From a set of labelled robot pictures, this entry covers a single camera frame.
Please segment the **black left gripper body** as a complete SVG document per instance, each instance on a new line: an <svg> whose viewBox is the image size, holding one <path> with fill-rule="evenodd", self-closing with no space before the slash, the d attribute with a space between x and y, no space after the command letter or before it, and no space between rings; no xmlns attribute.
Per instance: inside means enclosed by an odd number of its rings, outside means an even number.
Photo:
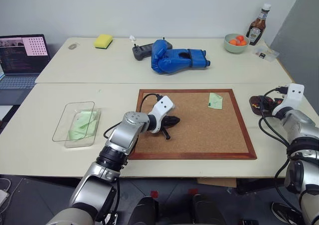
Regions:
<svg viewBox="0 0 319 225"><path fill-rule="evenodd" d="M161 121L161 126L174 126L175 125L175 116L165 116Z"/></svg>

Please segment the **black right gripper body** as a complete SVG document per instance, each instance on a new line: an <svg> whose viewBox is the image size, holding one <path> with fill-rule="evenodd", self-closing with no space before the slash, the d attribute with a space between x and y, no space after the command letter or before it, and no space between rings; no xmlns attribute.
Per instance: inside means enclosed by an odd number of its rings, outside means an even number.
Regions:
<svg viewBox="0 0 319 225"><path fill-rule="evenodd" d="M283 99L280 98L266 98L266 110L272 111L275 107L282 103Z"/></svg>

